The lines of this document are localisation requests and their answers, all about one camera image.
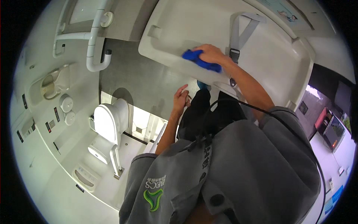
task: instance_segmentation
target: safety strap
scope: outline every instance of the safety strap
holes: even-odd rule
[[[251,21],[239,36],[239,18],[240,16],[244,16],[250,18]],[[231,41],[230,41],[230,58],[233,62],[238,63],[238,59],[240,57],[240,50],[245,45],[247,40],[252,35],[253,31],[256,29],[259,22],[266,23],[266,17],[253,14],[253,13],[242,13],[238,15],[235,20],[234,24],[232,25],[232,33],[231,33]],[[236,82],[233,78],[230,78],[230,86],[235,87]]]

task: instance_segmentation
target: gray floor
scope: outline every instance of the gray floor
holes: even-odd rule
[[[101,89],[168,120],[177,89],[189,84],[187,90],[194,97],[199,90],[196,80],[140,55],[138,46],[139,42],[106,39],[104,48],[112,50],[112,59],[100,71]]]

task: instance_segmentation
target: blue cleaning cloth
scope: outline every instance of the blue cleaning cloth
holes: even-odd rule
[[[206,68],[207,70],[212,70],[212,71],[216,71],[217,73],[220,73],[222,70],[221,66],[219,64],[208,63],[208,62],[201,60],[199,58],[199,55],[201,53],[203,53],[203,50],[198,50],[198,51],[187,50],[182,55],[182,58],[184,58],[186,60],[190,60],[190,61],[194,62],[195,64],[199,65],[200,67]]]

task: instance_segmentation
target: white grab bar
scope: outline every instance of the white grab bar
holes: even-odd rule
[[[116,144],[110,150],[110,157],[111,157],[114,173],[117,176],[119,176],[118,170],[122,170],[122,166],[119,162],[118,146]]]
[[[167,124],[168,124],[167,122],[164,122],[164,125],[161,128],[161,130],[160,130],[156,140],[154,141],[152,147],[150,148],[149,153],[154,153],[154,149],[156,148],[156,145],[158,144],[159,140],[161,139],[161,136],[163,135],[163,132],[165,131],[165,128],[166,128]]]
[[[59,18],[58,23],[57,23],[56,33],[55,33],[55,41],[54,41],[54,44],[53,44],[53,57],[57,58],[57,57],[61,56],[64,53],[65,45],[63,44],[61,53],[56,54],[57,40],[64,40],[64,39],[83,39],[83,40],[88,40],[87,59],[86,59],[87,69],[90,70],[91,72],[97,72],[97,71],[104,70],[105,68],[108,67],[108,65],[111,62],[112,51],[107,50],[103,62],[99,63],[99,64],[94,64],[93,63],[93,57],[95,55],[95,46],[96,46],[98,30],[100,28],[100,23],[101,22],[106,22],[106,20],[108,20],[108,16],[104,16],[103,14],[104,14],[104,10],[105,10],[105,7],[107,5],[107,2],[109,0],[102,0],[100,6],[98,7],[98,9],[96,11],[95,18],[94,18],[93,23],[92,23],[91,32],[67,33],[67,34],[58,35],[59,29],[60,29],[60,26],[61,26],[62,17],[63,17],[65,9],[67,7],[68,1],[69,0],[66,0],[64,6],[62,8],[60,18]]]
[[[58,32],[59,32],[60,27],[61,27],[61,22],[62,22],[63,14],[65,13],[65,10],[66,10],[68,1],[69,1],[69,0],[66,0],[66,1],[65,1],[65,4],[64,4],[63,7],[62,7],[61,14],[60,14],[60,17],[58,18],[58,23],[57,23],[57,26],[56,26],[55,40],[53,41],[53,50],[52,50],[52,56],[53,56],[54,58],[58,58],[59,56],[63,55],[63,53],[65,52],[65,45],[64,45],[64,44],[62,45],[62,49],[61,49],[61,52],[60,52],[60,53],[57,54],[57,53],[56,53],[56,50],[57,50],[57,35],[58,35]]]

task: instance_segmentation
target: dark trousers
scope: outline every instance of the dark trousers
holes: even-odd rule
[[[195,141],[201,128],[207,134],[216,135],[219,131],[234,121],[246,119],[240,104],[234,101],[219,101],[214,111],[209,111],[204,120],[204,114],[210,107],[210,92],[207,89],[199,90],[183,114],[179,124],[179,138]],[[230,99],[233,97],[224,92],[219,93],[218,99]]]

